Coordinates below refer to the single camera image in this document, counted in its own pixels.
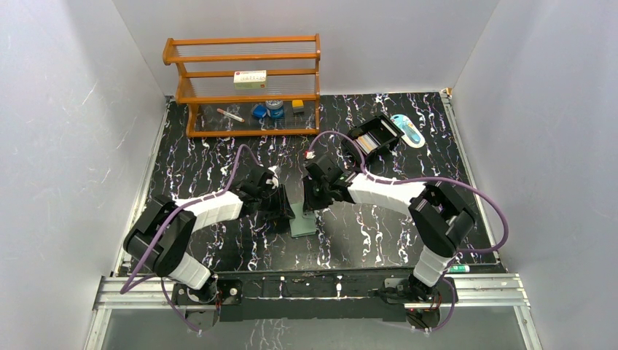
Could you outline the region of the mint green card holder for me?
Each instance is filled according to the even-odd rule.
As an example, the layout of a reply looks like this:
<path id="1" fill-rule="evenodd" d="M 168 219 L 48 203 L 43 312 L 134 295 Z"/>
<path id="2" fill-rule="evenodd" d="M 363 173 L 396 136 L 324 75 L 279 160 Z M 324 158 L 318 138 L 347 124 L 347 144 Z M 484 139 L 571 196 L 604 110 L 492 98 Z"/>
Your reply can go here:
<path id="1" fill-rule="evenodd" d="M 317 231 L 317 219 L 314 211 L 304 211 L 302 203 L 291 205 L 294 218 L 289 220 L 290 236 L 299 238 L 313 235 Z"/>

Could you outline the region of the black card storage box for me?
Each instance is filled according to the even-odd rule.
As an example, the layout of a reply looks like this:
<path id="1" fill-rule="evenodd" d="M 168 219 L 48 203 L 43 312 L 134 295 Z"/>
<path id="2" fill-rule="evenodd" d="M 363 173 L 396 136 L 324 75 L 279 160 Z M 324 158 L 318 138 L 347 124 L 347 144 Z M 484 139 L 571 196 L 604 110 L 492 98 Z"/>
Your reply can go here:
<path id="1" fill-rule="evenodd" d="M 355 125 L 347 132 L 348 141 L 341 141 L 342 148 L 352 156 L 356 163 L 361 162 L 355 145 L 361 150 L 365 164 L 370 164 L 375 158 L 390 152 L 399 143 L 404 133 L 384 115 L 369 118 Z"/>

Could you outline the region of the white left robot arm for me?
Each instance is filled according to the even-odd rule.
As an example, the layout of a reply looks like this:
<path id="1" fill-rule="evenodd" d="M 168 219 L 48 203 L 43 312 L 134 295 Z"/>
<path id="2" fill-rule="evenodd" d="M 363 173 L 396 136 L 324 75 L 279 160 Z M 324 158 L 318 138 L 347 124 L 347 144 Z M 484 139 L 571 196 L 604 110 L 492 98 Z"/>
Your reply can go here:
<path id="1" fill-rule="evenodd" d="M 160 195 L 130 229 L 123 249 L 133 258 L 144 257 L 144 266 L 156 276 L 189 287 L 197 302 L 210 303 L 218 285 L 214 273 L 188 253 L 192 234 L 253 214 L 261 214 L 266 220 L 293 219 L 285 187 L 279 181 L 280 172 L 278 166 L 256 166 L 236 179 L 227 192 L 211 199 L 175 201 Z"/>

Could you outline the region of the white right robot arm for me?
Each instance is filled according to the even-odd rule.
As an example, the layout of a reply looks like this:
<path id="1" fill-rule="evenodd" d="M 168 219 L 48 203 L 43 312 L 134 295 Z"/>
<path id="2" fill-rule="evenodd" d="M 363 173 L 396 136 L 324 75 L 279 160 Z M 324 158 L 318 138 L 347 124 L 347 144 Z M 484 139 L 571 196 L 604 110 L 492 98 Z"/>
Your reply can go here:
<path id="1" fill-rule="evenodd" d="M 343 170 L 323 155 L 305 164 L 304 211 L 335 202 L 380 206 L 411 218 L 423 249 L 403 287 L 386 287 L 387 299 L 428 302 L 462 241 L 476 225 L 474 212 L 445 180 L 399 183 L 359 170 Z"/>

